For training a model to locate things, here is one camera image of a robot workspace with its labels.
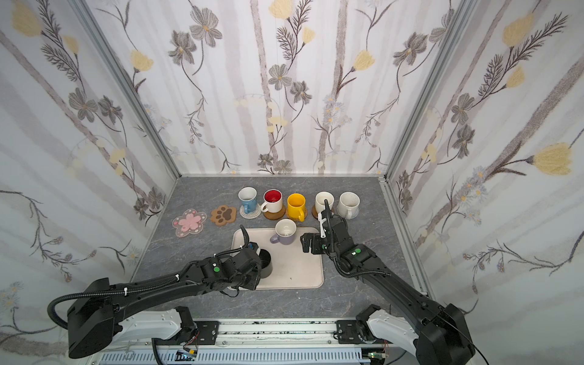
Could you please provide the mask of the glossy dark brown round coaster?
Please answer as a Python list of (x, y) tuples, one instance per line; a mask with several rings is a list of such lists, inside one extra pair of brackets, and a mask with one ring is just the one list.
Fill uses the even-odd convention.
[[(335, 208), (330, 208), (330, 211), (331, 211), (331, 216), (333, 216), (333, 215), (337, 214), (337, 212), (336, 212)], [(312, 206), (312, 208), (311, 208), (311, 213), (312, 213), (312, 216), (313, 216), (315, 219), (318, 219), (318, 214), (319, 214), (319, 212), (317, 211), (317, 206), (316, 206), (316, 205), (313, 205), (313, 206)]]

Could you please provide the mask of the brown round wooden coaster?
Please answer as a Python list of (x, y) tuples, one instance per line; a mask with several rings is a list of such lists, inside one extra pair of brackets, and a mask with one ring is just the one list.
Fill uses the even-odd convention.
[(277, 221), (282, 219), (286, 214), (286, 208), (282, 207), (282, 209), (276, 213), (272, 213), (270, 211), (263, 212), (263, 216), (271, 221)]

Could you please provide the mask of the woven rattan round coaster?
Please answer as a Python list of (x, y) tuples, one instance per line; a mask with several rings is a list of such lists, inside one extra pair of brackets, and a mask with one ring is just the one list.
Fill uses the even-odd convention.
[(307, 212), (303, 209), (293, 211), (288, 210), (287, 218), (291, 219), (294, 222), (305, 222), (305, 220), (307, 219)]

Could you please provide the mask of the white grey round coaster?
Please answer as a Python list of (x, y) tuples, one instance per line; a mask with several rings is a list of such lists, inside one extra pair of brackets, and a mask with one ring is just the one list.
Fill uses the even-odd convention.
[(255, 219), (258, 216), (260, 216), (260, 214), (262, 214), (262, 210), (261, 210), (261, 206), (257, 205), (257, 207), (255, 208), (254, 211), (246, 213), (245, 206), (241, 205), (240, 209), (239, 209), (239, 213), (240, 213), (241, 217), (248, 219), (248, 220), (251, 220), (251, 219)]

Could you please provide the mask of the white grey small mug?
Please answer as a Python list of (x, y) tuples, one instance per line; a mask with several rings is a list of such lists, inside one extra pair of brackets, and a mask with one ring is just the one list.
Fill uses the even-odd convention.
[(290, 245), (295, 241), (297, 225), (291, 219), (282, 219), (275, 226), (275, 234), (270, 238), (271, 243)]

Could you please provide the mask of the yellow mug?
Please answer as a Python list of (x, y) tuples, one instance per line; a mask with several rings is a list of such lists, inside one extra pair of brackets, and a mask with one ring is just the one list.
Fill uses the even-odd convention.
[(293, 193), (287, 198), (287, 211), (288, 210), (305, 210), (306, 208), (306, 198), (300, 193)]

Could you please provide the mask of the aluminium corner post right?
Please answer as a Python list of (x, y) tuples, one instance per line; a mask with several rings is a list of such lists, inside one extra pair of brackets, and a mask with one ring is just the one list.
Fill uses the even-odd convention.
[(475, 0), (461, 1), (458, 10), (453, 15), (450, 28), (446, 31), (442, 46), (440, 47), (432, 68), (423, 84), (423, 88), (421, 88), (421, 91), (418, 94), (418, 99), (414, 104), (414, 108), (412, 109), (412, 113), (402, 131), (401, 137), (398, 140), (389, 167), (383, 176), (383, 182), (387, 183), (389, 178), (398, 170), (399, 161), (401, 161), (403, 154), (406, 152), (408, 145), (413, 138), (412, 135), (414, 135), (415, 129), (417, 129), (418, 124), (421, 121), (422, 114), (426, 110), (433, 93), (436, 91), (437, 85), (450, 63), (456, 45), (464, 34), (477, 4), (478, 1)]

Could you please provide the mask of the aluminium corner post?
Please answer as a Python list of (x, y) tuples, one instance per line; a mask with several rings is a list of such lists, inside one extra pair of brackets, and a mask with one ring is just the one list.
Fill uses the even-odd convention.
[(92, 44), (94, 44), (94, 46), (97, 48), (97, 51), (105, 63), (107, 69), (109, 70), (109, 73), (115, 80), (120, 91), (122, 91), (123, 96), (129, 103), (129, 106), (131, 106), (132, 111), (138, 117), (138, 121), (141, 123), (141, 127), (145, 130), (145, 134), (147, 137), (149, 137), (153, 146), (155, 146), (159, 157), (162, 159), (162, 161), (164, 161), (164, 165), (170, 172), (170, 175), (173, 177), (173, 179), (181, 178), (182, 174), (180, 173), (173, 158), (170, 156), (170, 153), (166, 149), (162, 138), (155, 129), (155, 125), (147, 114), (138, 93), (135, 91), (135, 88), (132, 85), (131, 78), (126, 74), (126, 71), (121, 64), (119, 57), (116, 55), (113, 48), (106, 40), (94, 15), (91, 13), (87, 2), (69, 0), (68, 4), (73, 10), (76, 18), (81, 23)]
[(442, 46), (440, 47), (432, 68), (423, 84), (423, 88), (421, 88), (421, 91), (418, 94), (418, 99), (414, 104), (414, 108), (412, 109), (412, 113), (402, 131), (401, 137), (398, 140), (389, 167), (383, 176), (383, 182), (387, 183), (389, 178), (398, 170), (399, 161), (401, 161), (403, 154), (406, 152), (408, 145), (413, 138), (412, 135), (414, 135), (415, 129), (417, 129), (418, 124), (421, 121), (422, 114), (426, 110), (433, 93), (436, 91), (437, 85), (450, 63), (456, 45), (464, 34), (477, 4), (478, 1), (475, 0), (461, 1), (458, 10), (453, 15), (450, 28), (446, 31)]

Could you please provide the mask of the light blue mug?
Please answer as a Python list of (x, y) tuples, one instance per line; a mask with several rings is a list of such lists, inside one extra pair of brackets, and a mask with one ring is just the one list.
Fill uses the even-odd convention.
[(247, 186), (238, 192), (243, 211), (245, 214), (252, 214), (257, 210), (257, 191), (255, 188)]

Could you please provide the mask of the pink flower shaped coaster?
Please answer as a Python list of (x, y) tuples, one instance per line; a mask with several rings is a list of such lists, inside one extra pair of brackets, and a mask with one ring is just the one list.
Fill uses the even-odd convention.
[(187, 209), (181, 216), (172, 221), (172, 227), (175, 229), (175, 235), (179, 238), (188, 235), (200, 234), (204, 229), (204, 223), (208, 216), (205, 212)]

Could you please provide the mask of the black mug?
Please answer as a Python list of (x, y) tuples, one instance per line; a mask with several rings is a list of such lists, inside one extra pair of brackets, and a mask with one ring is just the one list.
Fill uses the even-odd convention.
[(259, 258), (261, 261), (261, 273), (260, 278), (265, 279), (272, 274), (273, 266), (272, 266), (272, 256), (269, 251), (266, 249), (260, 249), (259, 251)]

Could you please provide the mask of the aluminium mounting rail frame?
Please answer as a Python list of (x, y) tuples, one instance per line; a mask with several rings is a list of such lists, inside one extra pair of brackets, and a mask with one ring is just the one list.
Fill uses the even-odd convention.
[(387, 340), (341, 345), (333, 338), (341, 319), (205, 319), (219, 321), (215, 345), (187, 347), (170, 340), (117, 342), (86, 364), (419, 364)]

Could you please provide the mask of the cork paw print coaster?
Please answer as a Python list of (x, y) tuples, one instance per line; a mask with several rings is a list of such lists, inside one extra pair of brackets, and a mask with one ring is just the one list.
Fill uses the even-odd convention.
[(237, 209), (227, 205), (221, 205), (211, 212), (210, 220), (218, 227), (234, 223), (237, 219)]

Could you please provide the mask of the beige plastic tray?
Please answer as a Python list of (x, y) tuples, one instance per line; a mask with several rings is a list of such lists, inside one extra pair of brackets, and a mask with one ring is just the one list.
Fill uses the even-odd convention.
[(275, 228), (250, 228), (252, 242), (266, 249), (272, 257), (272, 272), (262, 278), (257, 290), (314, 289), (324, 283), (322, 257), (302, 251), (300, 238), (305, 233), (316, 233), (316, 228), (297, 228), (295, 241), (289, 245), (271, 243)]

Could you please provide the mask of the red inside white mug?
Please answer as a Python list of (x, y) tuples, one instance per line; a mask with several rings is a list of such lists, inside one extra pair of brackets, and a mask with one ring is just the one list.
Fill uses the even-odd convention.
[(263, 213), (276, 214), (283, 208), (282, 193), (277, 189), (268, 190), (264, 196), (264, 203), (261, 206)]

